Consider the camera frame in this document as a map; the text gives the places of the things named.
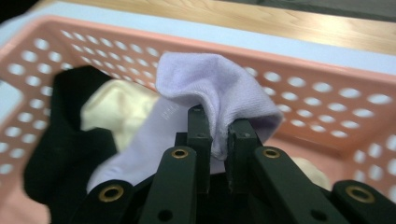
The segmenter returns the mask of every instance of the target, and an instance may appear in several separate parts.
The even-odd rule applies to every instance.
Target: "pink laundry basket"
[[[30,23],[0,50],[0,78],[22,95],[0,124],[0,198],[46,128],[52,76],[91,64],[155,90],[165,51],[213,52],[245,67],[285,114],[266,145],[396,201],[396,76],[59,17]]]

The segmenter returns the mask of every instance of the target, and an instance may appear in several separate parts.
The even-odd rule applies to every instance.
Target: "basket hole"
[[[154,48],[147,48],[147,52],[154,57],[160,56],[160,53]]]
[[[304,99],[304,102],[308,105],[318,106],[321,105],[321,101],[314,97],[307,97]]]
[[[93,36],[91,36],[91,35],[87,35],[87,39],[88,39],[89,41],[91,41],[91,43],[93,43],[93,44],[95,44],[95,45],[98,45],[98,44],[99,44],[99,41],[98,41],[95,37],[93,37]]]
[[[92,49],[88,48],[88,47],[84,47],[84,49],[85,49],[85,51],[87,51],[88,53],[90,53],[92,55],[95,54],[95,52]]]
[[[47,127],[47,122],[44,120],[36,120],[33,123],[33,127],[38,130],[44,130]]]
[[[361,150],[355,152],[353,161],[355,161],[356,163],[363,164],[365,160],[366,160],[366,154],[364,152],[362,152]]]
[[[293,119],[290,122],[291,122],[291,124],[293,124],[294,126],[297,126],[297,127],[304,127],[305,126],[304,122],[302,122],[300,120],[297,120],[297,119]]]
[[[313,131],[317,132],[317,133],[324,133],[324,132],[326,132],[326,129],[323,128],[323,127],[320,126],[320,125],[311,125],[311,129],[312,129]]]
[[[146,82],[144,82],[143,80],[141,80],[139,78],[136,79],[136,82],[139,83],[142,86],[146,86]]]
[[[273,89],[271,89],[269,87],[264,87],[263,89],[264,89],[265,93],[267,93],[270,96],[276,95],[276,91],[274,91]]]
[[[353,114],[360,118],[370,118],[374,115],[374,113],[368,109],[356,109],[353,111]]]
[[[391,175],[396,175],[396,159],[392,159],[388,163],[388,172]]]
[[[81,40],[81,41],[86,41],[85,40],[85,38],[84,38],[84,36],[82,36],[81,34],[79,34],[79,33],[73,33],[73,35],[77,38],[77,39],[79,39],[79,40]]]
[[[67,31],[61,30],[61,33],[69,39],[74,39],[74,37],[70,35],[70,33],[68,33]]]
[[[289,101],[296,101],[298,100],[298,96],[292,92],[286,91],[282,93],[282,97]]]
[[[50,115],[50,109],[48,109],[48,108],[43,109],[43,114],[45,116],[49,116]]]
[[[137,46],[135,44],[131,45],[131,49],[134,50],[137,53],[142,53],[143,52],[143,50],[139,46]]]
[[[8,175],[9,173],[12,172],[14,169],[14,166],[11,164],[2,164],[0,166],[0,175]]]
[[[98,66],[103,66],[103,64],[102,64],[101,62],[97,61],[96,59],[92,59],[92,60],[93,60],[93,62],[94,62],[96,65],[98,65]]]
[[[130,77],[127,77],[127,76],[123,76],[123,77],[124,77],[124,79],[127,80],[127,81],[132,81],[132,79],[131,79]]]
[[[360,127],[359,123],[354,122],[352,120],[344,120],[341,122],[341,125],[343,125],[344,127],[348,128],[348,129],[357,129]]]
[[[367,100],[375,105],[386,105],[392,101],[392,98],[384,94],[373,94]]]
[[[158,213],[158,219],[161,222],[167,222],[173,218],[173,213],[170,210],[162,210]]]
[[[17,137],[21,134],[21,129],[17,127],[8,127],[6,129],[6,136],[8,137]]]
[[[338,103],[332,103],[328,105],[329,109],[336,112],[343,112],[347,110],[347,107]]]
[[[289,113],[291,111],[291,108],[288,105],[277,105],[277,108],[285,113]]]
[[[47,40],[38,38],[35,40],[35,47],[38,49],[47,50],[50,47],[50,44]]]
[[[251,67],[244,67],[245,70],[253,77],[257,77],[258,72],[256,71],[256,69],[251,68]]]
[[[155,84],[154,84],[153,82],[150,82],[150,83],[148,84],[148,86],[155,90]]]
[[[341,96],[346,98],[358,98],[361,96],[361,92],[351,88],[345,88],[339,91]]]
[[[115,41],[116,46],[119,47],[119,49],[123,49],[123,50],[127,50],[128,48],[126,47],[126,45],[120,41]]]
[[[14,159],[19,159],[23,157],[25,150],[22,148],[14,148],[9,152],[9,156]]]
[[[123,58],[127,63],[134,63],[134,60],[133,60],[131,57],[129,57],[129,56],[124,55],[124,56],[122,56],[122,58]]]
[[[121,72],[126,72],[126,68],[124,66],[117,64],[117,67],[121,70]]]
[[[41,79],[39,77],[27,77],[26,78],[26,83],[29,86],[39,86],[41,84]]]
[[[114,65],[111,64],[111,63],[105,63],[105,66],[107,66],[110,69],[114,69],[115,68]]]
[[[311,118],[313,114],[307,110],[298,110],[297,114],[304,118]]]
[[[289,78],[288,82],[293,87],[301,88],[305,86],[305,81],[300,77],[291,77]]]
[[[387,148],[392,151],[396,151],[396,135],[391,135],[387,140]]]
[[[25,68],[20,64],[12,63],[8,66],[8,72],[16,76],[21,76],[24,74]]]
[[[43,74],[50,74],[52,71],[51,66],[47,65],[46,63],[41,63],[38,65],[37,70]]]
[[[375,181],[382,179],[383,176],[382,168],[377,165],[372,165],[369,170],[369,176]]]
[[[113,48],[113,44],[111,44],[111,42],[108,39],[100,38],[100,41],[102,41],[102,43],[108,46],[109,48]]]
[[[27,122],[32,121],[32,119],[33,119],[33,115],[30,114],[30,113],[22,112],[22,113],[20,113],[20,114],[18,115],[18,120],[19,120],[20,122],[25,122],[25,123],[27,123]]]
[[[49,59],[51,61],[53,61],[53,62],[58,63],[58,62],[60,62],[62,60],[62,55],[60,53],[58,53],[58,52],[51,51],[49,53]]]
[[[77,50],[77,51],[79,51],[79,52],[82,52],[82,51],[83,51],[82,48],[81,48],[80,46],[77,46],[77,45],[74,45],[74,44],[72,44],[72,46],[73,46],[73,48],[74,48],[75,50]]]
[[[37,54],[35,54],[32,51],[29,50],[25,50],[22,54],[21,54],[22,58],[29,63],[34,63],[37,61],[38,57]]]
[[[134,74],[137,75],[137,76],[140,75],[139,71],[137,71],[137,70],[134,69],[134,68],[131,68],[131,72],[134,73]]]
[[[0,142],[0,153],[3,153],[8,150],[8,144]]]
[[[333,123],[335,122],[335,118],[329,115],[320,115],[319,119],[325,123]]]
[[[137,61],[138,61],[140,64],[142,64],[143,66],[145,66],[145,67],[148,67],[148,66],[149,66],[148,62],[146,62],[146,61],[143,60],[143,59],[138,59]]]
[[[113,52],[110,52],[110,53],[108,53],[108,54],[109,54],[110,57],[112,57],[113,59],[115,59],[115,60],[117,60],[117,61],[120,60],[120,56],[119,56],[119,55],[117,55],[117,54],[115,54],[115,53],[113,53]]]
[[[355,172],[353,179],[364,183],[366,180],[366,175],[363,171],[358,170]]]
[[[42,100],[38,100],[38,99],[31,100],[29,104],[34,109],[40,109],[44,106],[44,102]]]
[[[89,60],[88,58],[81,56],[81,59],[84,60],[84,62],[86,63],[91,63],[91,60]]]
[[[62,63],[61,68],[63,70],[69,70],[73,68],[73,65],[71,65],[70,63]]]
[[[329,84],[327,84],[327,83],[324,83],[324,82],[315,83],[315,84],[313,85],[313,88],[314,88],[315,91],[319,91],[319,92],[329,92],[329,91],[332,91],[332,86],[329,85]]]
[[[379,158],[382,154],[382,147],[379,144],[372,143],[369,146],[369,155],[373,158]]]
[[[104,57],[104,58],[107,58],[107,55],[106,55],[102,50],[97,49],[96,52],[97,52],[100,56],[102,56],[102,57]]]
[[[337,138],[346,138],[347,133],[344,133],[341,131],[332,131],[332,136],[337,137]]]
[[[35,141],[34,134],[28,133],[22,137],[22,142],[24,142],[24,143],[30,144],[30,143],[33,143],[34,141]]]
[[[41,94],[46,95],[46,96],[51,96],[52,95],[52,87],[44,86],[41,88]]]
[[[117,73],[112,73],[111,76],[113,76],[114,78],[120,79],[120,75]]]
[[[279,82],[282,78],[275,72],[266,72],[264,78],[271,82]]]
[[[389,189],[389,197],[394,203],[396,203],[396,185]]]
[[[150,72],[143,72],[143,74],[148,78],[154,78],[154,76]]]

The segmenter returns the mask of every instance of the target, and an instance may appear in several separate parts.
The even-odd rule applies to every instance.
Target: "lavender cloth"
[[[88,191],[110,179],[136,185],[156,173],[163,152],[177,132],[187,131],[187,111],[203,105],[213,137],[211,173],[223,171],[228,126],[250,119],[266,141],[282,114],[258,82],[239,65],[215,54],[165,53],[159,62],[156,87],[162,95],[134,140],[123,152],[100,165]]]

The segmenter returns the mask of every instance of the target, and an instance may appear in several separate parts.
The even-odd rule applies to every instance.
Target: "white cloth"
[[[117,150],[123,151],[158,98],[157,92],[137,83],[109,80],[81,108],[81,130],[109,129]]]
[[[88,191],[110,180],[136,185],[156,173],[161,157],[177,132],[187,131],[187,111],[203,105],[213,138],[212,156],[227,158],[228,125],[250,119],[264,142],[276,130],[282,114],[260,84],[242,67],[215,54],[165,53],[159,62],[156,87],[163,96],[128,148],[100,165]],[[223,171],[212,160],[211,173]]]

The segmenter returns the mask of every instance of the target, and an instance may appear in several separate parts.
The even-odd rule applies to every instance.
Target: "wooden table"
[[[396,55],[396,23],[213,0],[62,0]],[[55,2],[41,0],[34,8]]]

